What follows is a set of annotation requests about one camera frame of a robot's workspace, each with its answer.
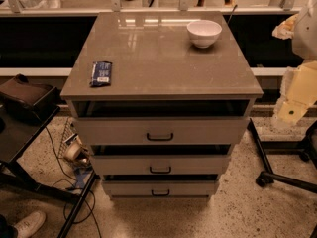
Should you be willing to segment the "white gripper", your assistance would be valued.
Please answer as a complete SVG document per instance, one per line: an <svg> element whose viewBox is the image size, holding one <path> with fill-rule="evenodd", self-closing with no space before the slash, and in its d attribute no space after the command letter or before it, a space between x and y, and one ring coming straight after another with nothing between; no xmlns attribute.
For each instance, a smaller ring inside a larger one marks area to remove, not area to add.
<svg viewBox="0 0 317 238"><path fill-rule="evenodd" d="M316 101L317 61L305 62L297 68L289 67L282 78L272 124L275 127L296 125Z"/></svg>

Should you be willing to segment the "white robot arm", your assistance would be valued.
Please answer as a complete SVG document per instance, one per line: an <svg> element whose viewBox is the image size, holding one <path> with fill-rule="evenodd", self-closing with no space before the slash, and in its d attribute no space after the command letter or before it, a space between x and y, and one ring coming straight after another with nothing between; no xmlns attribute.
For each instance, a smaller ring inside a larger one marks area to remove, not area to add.
<svg viewBox="0 0 317 238"><path fill-rule="evenodd" d="M286 70L273 110L275 125L293 126L317 101L317 0L309 0L299 13L276 26L272 35L291 39L292 51L303 58L297 68Z"/></svg>

